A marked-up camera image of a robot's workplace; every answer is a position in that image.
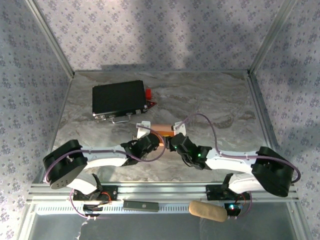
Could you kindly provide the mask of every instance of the marble surface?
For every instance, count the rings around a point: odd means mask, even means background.
[[[157,105],[147,113],[134,115],[127,123],[97,122],[92,116],[92,87],[110,83],[143,80],[151,88]],[[77,72],[71,84],[54,143],[59,147],[78,139],[83,146],[111,147],[132,139],[136,123],[174,124],[191,113],[203,113],[216,128],[218,145],[225,151],[255,151],[265,145],[255,107],[243,76],[221,72]],[[197,116],[187,125],[187,135],[197,145],[213,146],[213,133],[206,120]],[[149,154],[155,157],[160,148]],[[134,166],[104,166],[88,169],[102,182],[117,181],[223,181],[229,170],[197,170],[187,167],[175,152]]]

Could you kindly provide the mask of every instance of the beige sponge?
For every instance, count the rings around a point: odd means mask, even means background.
[[[222,206],[217,206],[201,201],[190,202],[189,212],[194,216],[221,223],[228,218],[227,210]]]

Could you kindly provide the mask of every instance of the metal handle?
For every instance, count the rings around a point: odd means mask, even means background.
[[[127,123],[127,122],[129,122],[131,120],[131,114],[127,114],[127,116],[129,118],[128,120],[114,121],[114,119],[115,119],[114,117],[110,117],[110,119],[111,119],[113,124]]]

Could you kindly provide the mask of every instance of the black case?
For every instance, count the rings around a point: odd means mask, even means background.
[[[141,80],[92,88],[92,115],[96,119],[141,114],[147,110],[144,83]]]

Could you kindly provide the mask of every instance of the floral wallpaper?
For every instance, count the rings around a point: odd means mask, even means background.
[[[0,2],[0,239],[12,239],[68,85],[23,0]]]
[[[301,0],[256,73],[280,151],[302,172],[296,183],[320,239],[320,2]]]
[[[73,70],[248,69],[283,0],[37,0]]]

